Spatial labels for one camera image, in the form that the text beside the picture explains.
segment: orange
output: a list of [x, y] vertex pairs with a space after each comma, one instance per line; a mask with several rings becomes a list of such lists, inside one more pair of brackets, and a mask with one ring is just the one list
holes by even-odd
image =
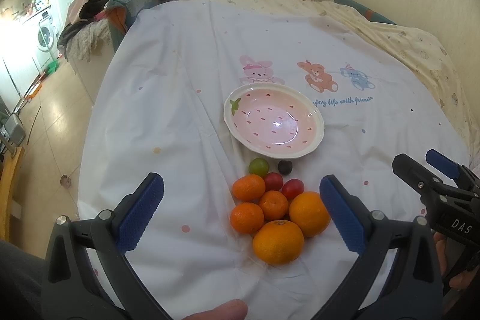
[[230, 225], [241, 234], [252, 234], [262, 228], [263, 212], [260, 206], [244, 202], [233, 208], [230, 213]]
[[266, 220], [280, 220], [289, 210], [287, 198], [279, 191], [265, 192], [258, 201]]
[[243, 176], [234, 182], [232, 193], [240, 201], [253, 201], [265, 193], [265, 181], [255, 174]]
[[320, 194], [314, 191], [297, 195], [290, 204], [289, 215], [307, 238], [323, 232], [330, 222], [330, 215]]
[[300, 256], [305, 239], [301, 229], [287, 220], [270, 221], [253, 238], [255, 255], [268, 264], [280, 265]]

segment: bed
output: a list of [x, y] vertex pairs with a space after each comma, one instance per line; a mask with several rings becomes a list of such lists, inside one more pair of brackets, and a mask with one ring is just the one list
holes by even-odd
[[[229, 93], [252, 77], [245, 56], [252, 65], [271, 62], [275, 80], [323, 115], [324, 140], [294, 162], [289, 177], [309, 190], [335, 174], [369, 209], [411, 221], [425, 210], [393, 175], [396, 154], [426, 164], [435, 148], [471, 167], [478, 159], [478, 125], [448, 53], [427, 32], [372, 23], [332, 2], [178, 0], [143, 10], [95, 99], [78, 208], [81, 218], [93, 218], [148, 172], [163, 176], [165, 197], [127, 258], [174, 319], [232, 298], [247, 302], [249, 319], [310, 318], [356, 259], [332, 223], [282, 267], [258, 260], [251, 238], [231, 229], [230, 187], [256, 156], [232, 138], [221, 112]], [[308, 82], [316, 66], [338, 90], [320, 93]], [[112, 293], [94, 253], [91, 261]], [[389, 254], [365, 305], [392, 261]]]

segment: human finger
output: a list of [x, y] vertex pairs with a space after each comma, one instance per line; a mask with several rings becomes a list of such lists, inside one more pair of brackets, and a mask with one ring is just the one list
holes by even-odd
[[440, 275], [444, 275], [447, 270], [447, 257], [445, 256], [446, 240], [439, 240], [435, 244], [437, 250], [438, 263], [440, 263]]
[[183, 320], [244, 320], [248, 307], [242, 300], [231, 300], [215, 309], [195, 313]]
[[446, 239], [446, 236], [444, 234], [441, 234], [440, 232], [435, 232], [434, 235], [433, 235], [433, 241], [435, 243], [437, 243], [438, 241], [440, 240], [445, 240]]
[[470, 283], [472, 282], [473, 278], [477, 274], [479, 267], [473, 269], [473, 271], [463, 271], [460, 274], [456, 275], [450, 280], [450, 287], [452, 289], [457, 290], [464, 290], [469, 287]]

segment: red cherry tomato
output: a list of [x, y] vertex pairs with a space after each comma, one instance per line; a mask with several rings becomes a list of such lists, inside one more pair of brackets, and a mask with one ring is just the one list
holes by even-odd
[[280, 190], [283, 186], [283, 177], [276, 172], [269, 172], [263, 180], [265, 181], [265, 191]]
[[282, 194], [286, 199], [294, 199], [297, 195], [303, 193], [305, 185], [299, 179], [291, 179], [283, 185]]

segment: green basket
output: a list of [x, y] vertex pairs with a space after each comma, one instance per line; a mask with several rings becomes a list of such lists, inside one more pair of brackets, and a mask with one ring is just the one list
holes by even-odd
[[53, 74], [57, 70], [57, 68], [59, 67], [58, 63], [59, 61], [57, 59], [52, 61], [49, 65], [46, 66], [45, 73], [47, 76]]

